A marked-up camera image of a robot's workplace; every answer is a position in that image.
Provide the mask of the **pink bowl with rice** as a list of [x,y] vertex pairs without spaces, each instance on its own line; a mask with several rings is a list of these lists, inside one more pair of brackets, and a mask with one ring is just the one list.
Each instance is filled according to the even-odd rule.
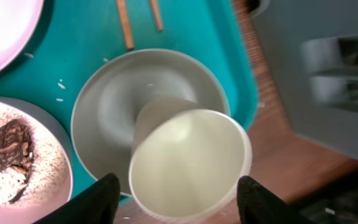
[[0,127],[22,119],[30,127],[34,161],[21,198],[0,204],[0,223],[34,223],[71,199],[72,146],[61,124],[42,108],[23,100],[0,97]]

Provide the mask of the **white paper cup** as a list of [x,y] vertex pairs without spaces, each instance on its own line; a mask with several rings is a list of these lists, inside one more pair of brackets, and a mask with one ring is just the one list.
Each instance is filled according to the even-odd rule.
[[188,100],[155,100],[135,122],[129,187],[151,217],[192,222],[225,207],[251,164],[250,139],[230,116]]

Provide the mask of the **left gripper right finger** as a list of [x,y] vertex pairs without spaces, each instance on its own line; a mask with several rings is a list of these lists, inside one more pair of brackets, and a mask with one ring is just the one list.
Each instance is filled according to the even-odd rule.
[[242,224],[313,224],[247,175],[237,183],[236,200]]

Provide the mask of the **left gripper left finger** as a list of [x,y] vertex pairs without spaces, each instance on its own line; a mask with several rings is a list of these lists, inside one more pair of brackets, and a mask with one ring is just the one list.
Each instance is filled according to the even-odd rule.
[[120,191],[119,179],[108,173],[36,224],[112,223],[119,206]]

